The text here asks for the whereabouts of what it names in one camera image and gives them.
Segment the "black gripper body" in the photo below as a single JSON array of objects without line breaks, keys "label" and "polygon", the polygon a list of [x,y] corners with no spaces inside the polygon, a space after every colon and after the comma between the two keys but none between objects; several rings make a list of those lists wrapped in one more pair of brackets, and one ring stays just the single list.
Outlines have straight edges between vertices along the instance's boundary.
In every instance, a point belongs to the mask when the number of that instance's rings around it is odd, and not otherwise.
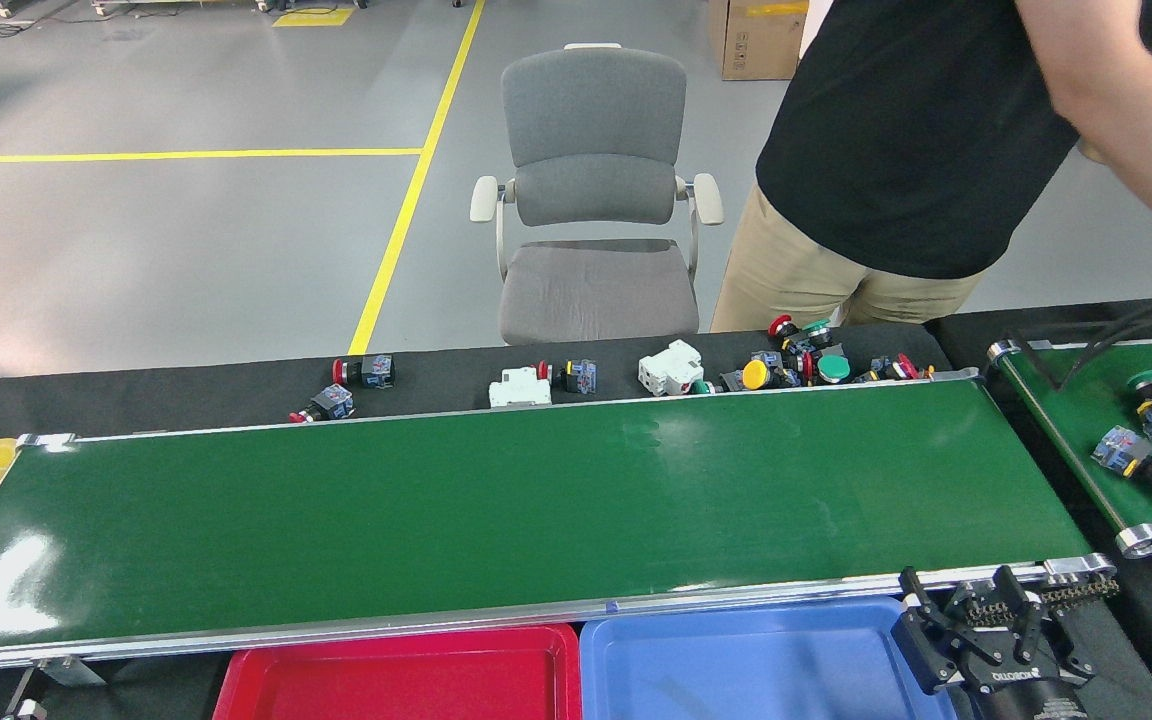
[{"label": "black gripper body", "polygon": [[977,719],[1087,719],[1075,689],[1096,679],[1092,665],[1078,659],[1055,664],[998,665],[967,655],[967,694]]}]

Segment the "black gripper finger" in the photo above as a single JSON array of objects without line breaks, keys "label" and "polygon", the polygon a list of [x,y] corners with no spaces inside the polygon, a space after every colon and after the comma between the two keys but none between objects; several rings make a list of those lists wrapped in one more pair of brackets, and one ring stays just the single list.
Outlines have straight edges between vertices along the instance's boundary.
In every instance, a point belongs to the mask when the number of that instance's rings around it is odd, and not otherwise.
[{"label": "black gripper finger", "polygon": [[914,568],[901,570],[900,585],[905,605],[892,635],[924,694],[947,685],[995,694],[1011,683],[1010,630],[948,616],[931,600]]},{"label": "black gripper finger", "polygon": [[1053,591],[1030,591],[1011,568],[1001,569],[1001,602],[1006,628],[1011,632],[1009,659],[1015,683],[1029,680],[1059,680],[1087,683],[1094,666],[1084,659],[1062,620],[1079,606],[1097,600],[1097,584],[1075,584]]}]

